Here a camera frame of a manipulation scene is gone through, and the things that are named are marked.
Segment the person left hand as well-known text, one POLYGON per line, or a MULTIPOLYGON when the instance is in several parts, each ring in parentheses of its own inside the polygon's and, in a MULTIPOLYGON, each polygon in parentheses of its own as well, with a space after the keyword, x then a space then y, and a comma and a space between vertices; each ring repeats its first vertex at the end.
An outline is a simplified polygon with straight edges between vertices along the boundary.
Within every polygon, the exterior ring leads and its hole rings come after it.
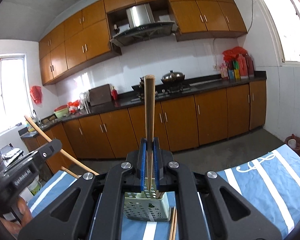
POLYGON ((33 219, 32 213, 27 206, 27 202, 18 197, 16 206, 14 209, 3 217, 0 217, 0 221, 5 229, 12 235, 13 239, 17 239, 19 232, 33 219))

